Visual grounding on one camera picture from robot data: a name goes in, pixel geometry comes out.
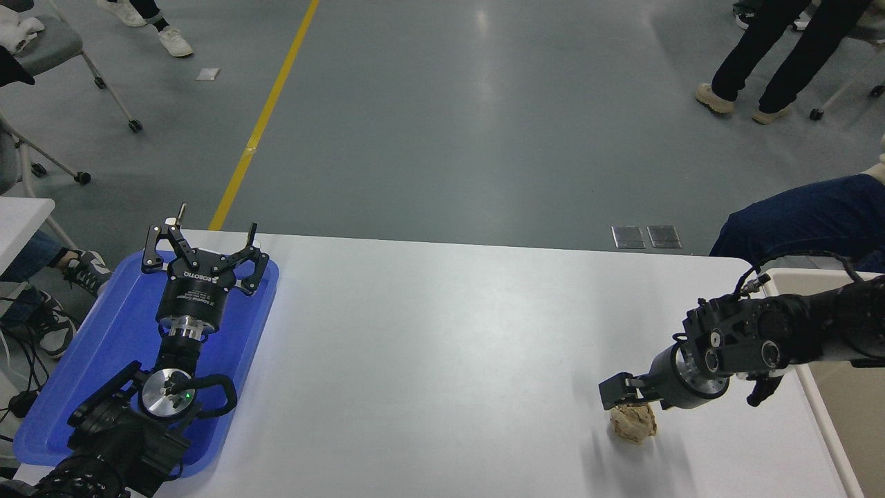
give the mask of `white cloth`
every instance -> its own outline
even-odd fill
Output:
[[[21,52],[44,28],[39,19],[21,19],[17,12],[0,5],[0,45],[12,55]]]

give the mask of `beige shoe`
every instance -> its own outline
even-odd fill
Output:
[[[789,114],[789,105],[778,111],[777,113],[763,113],[762,111],[756,111],[753,114],[753,120],[759,124],[772,124],[772,121],[782,118]]]
[[[105,12],[117,16],[123,21],[123,24],[131,27],[144,26],[147,22],[142,18],[141,14],[129,3],[129,0],[117,0],[117,2],[108,2],[107,0],[96,0],[96,4]]]
[[[184,36],[181,36],[181,31],[176,27],[164,27],[163,31],[157,33],[157,36],[169,55],[173,57],[187,57],[194,53],[194,49],[190,47]]]
[[[714,113],[729,114],[735,111],[735,103],[713,93],[710,83],[698,85],[697,90],[695,90],[695,98],[701,104],[709,107]]]

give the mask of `white sneaker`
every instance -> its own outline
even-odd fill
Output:
[[[181,36],[181,31],[177,27],[164,27],[163,31],[160,31],[157,35],[160,37],[160,43],[163,44],[169,55],[173,57],[187,57],[194,53],[194,49]]]
[[[139,27],[148,24],[142,15],[129,3],[129,0],[117,0],[117,2],[108,2],[107,0],[96,0],[96,4],[103,11],[110,12],[117,16],[123,24],[131,27]]]

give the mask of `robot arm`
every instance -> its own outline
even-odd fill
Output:
[[[156,316],[163,338],[154,367],[142,370],[131,362],[89,396],[67,421],[74,428],[67,441],[73,453],[36,486],[0,483],[0,498],[128,498],[127,488],[153,496],[181,466],[190,446],[185,429],[236,406],[231,379],[196,377],[197,360],[205,336],[220,328],[227,294],[236,287],[252,295],[268,256],[254,244],[254,223],[246,246],[230,256],[192,248],[181,235],[185,206],[176,218],[150,227],[142,257],[142,272],[168,275]],[[168,263],[157,252],[160,240],[173,246]],[[234,269],[245,261],[255,269],[238,281]],[[216,385],[224,389],[225,404],[202,409],[198,392]]]
[[[885,276],[812,296],[745,299],[736,292],[698,300],[682,327],[649,373],[621,372],[599,385],[605,409],[653,401],[692,409],[719,398],[734,374],[756,381],[747,402],[757,406],[789,365],[885,367]]]

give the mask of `grey concrete floor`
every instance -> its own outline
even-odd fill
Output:
[[[195,47],[184,59],[169,57],[152,27],[126,27],[91,2],[58,4],[144,131],[129,131],[78,59],[34,87],[0,89],[19,130],[93,175],[80,186],[50,167],[38,194],[112,265],[182,201],[185,226],[207,228],[309,0],[160,2]],[[34,12],[45,10],[38,0]],[[791,32],[735,115],[706,111],[694,88],[743,33],[730,10],[689,0],[320,0],[223,228],[610,251],[611,225],[672,224],[684,247],[667,252],[705,254],[729,213],[872,165],[883,131],[885,102],[866,97],[882,64],[823,121],[807,119],[873,55],[854,40],[793,114],[768,127],[750,119]],[[203,67],[219,67],[218,79],[195,81]],[[37,282],[76,315],[89,309],[56,275]]]

